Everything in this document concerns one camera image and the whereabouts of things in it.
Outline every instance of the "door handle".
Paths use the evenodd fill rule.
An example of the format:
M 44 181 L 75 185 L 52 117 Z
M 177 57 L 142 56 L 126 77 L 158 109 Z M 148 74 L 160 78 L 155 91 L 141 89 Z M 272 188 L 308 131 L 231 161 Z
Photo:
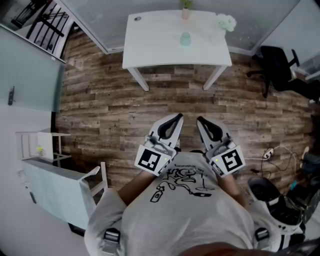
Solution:
M 15 87 L 13 86 L 9 91 L 9 97 L 8 97 L 9 106 L 11 106 L 14 102 L 14 95 L 15 95 Z

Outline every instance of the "electrical outlet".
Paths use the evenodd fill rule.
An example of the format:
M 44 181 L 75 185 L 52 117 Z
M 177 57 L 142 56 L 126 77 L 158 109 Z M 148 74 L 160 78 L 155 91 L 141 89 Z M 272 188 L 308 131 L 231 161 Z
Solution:
M 273 148 L 268 149 L 264 155 L 263 155 L 263 159 L 270 159 L 271 156 L 275 153 L 275 150 Z

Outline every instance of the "floor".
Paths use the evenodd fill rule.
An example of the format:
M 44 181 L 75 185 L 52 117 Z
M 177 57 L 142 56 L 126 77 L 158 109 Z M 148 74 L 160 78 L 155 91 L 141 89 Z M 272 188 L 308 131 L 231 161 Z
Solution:
M 222 120 L 245 158 L 261 158 L 268 147 L 279 145 L 300 158 L 304 148 L 313 143 L 308 135 L 312 131 L 308 100 L 273 88 L 268 98 L 263 98 L 262 77 L 246 77 L 246 72 L 259 69 L 248 56 L 232 54 L 232 67 L 207 91 L 202 86 L 213 66 L 143 68 L 149 92 L 122 69 L 122 57 L 122 53 L 103 54 L 83 32 L 72 34 L 64 57 L 61 112 L 55 119 L 57 131 L 71 134 L 62 138 L 62 149 L 72 155 L 72 169 L 89 171 L 104 161 L 110 187 L 119 189 L 139 173 L 134 167 L 139 144 L 156 120 L 171 113 L 184 115 L 182 151 L 203 149 L 196 128 L 198 116 Z M 298 179 L 295 161 L 289 160 L 290 154 L 279 148 L 271 162 L 283 171 L 263 163 L 264 176 L 282 192 Z M 251 169 L 261 167 L 261 161 L 247 160 L 238 173 L 238 184 L 245 186 L 256 175 Z

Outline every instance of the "desk leg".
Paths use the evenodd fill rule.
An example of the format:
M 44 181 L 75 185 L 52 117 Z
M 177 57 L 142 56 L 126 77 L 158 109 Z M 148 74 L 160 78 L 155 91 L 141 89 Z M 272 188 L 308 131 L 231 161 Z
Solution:
M 58 143 L 59 143 L 59 154 L 62 154 L 62 147 L 61 147 L 61 136 L 58 136 Z
M 149 91 L 149 86 L 147 85 L 145 79 L 139 72 L 139 70 L 136 67 L 130 67 L 128 68 L 128 71 L 131 73 L 131 75 L 134 77 L 134 79 L 141 85 L 141 87 L 147 92 Z
M 226 68 L 227 66 L 225 65 L 217 66 L 212 72 L 212 74 L 210 75 L 209 79 L 205 82 L 203 89 L 208 90 L 213 85 L 213 83 L 218 79 L 218 77 L 222 74 L 222 72 L 225 71 Z

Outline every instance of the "white desk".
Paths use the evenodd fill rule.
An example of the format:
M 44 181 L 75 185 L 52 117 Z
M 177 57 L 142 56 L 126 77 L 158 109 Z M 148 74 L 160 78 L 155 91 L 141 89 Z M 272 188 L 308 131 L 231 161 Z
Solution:
M 57 218 L 86 229 L 89 217 L 96 208 L 93 196 L 108 187 L 106 165 L 101 162 L 102 182 L 90 189 L 85 180 L 100 170 L 97 166 L 89 173 L 63 169 L 38 158 L 22 161 L 27 187 L 36 204 Z
M 145 91 L 149 86 L 137 68 L 158 65 L 202 64 L 217 66 L 203 89 L 208 90 L 232 65 L 225 32 L 218 27 L 214 12 L 191 10 L 188 20 L 181 10 L 150 11 L 128 16 L 122 67 L 128 69 Z M 191 44 L 180 45 L 183 32 Z

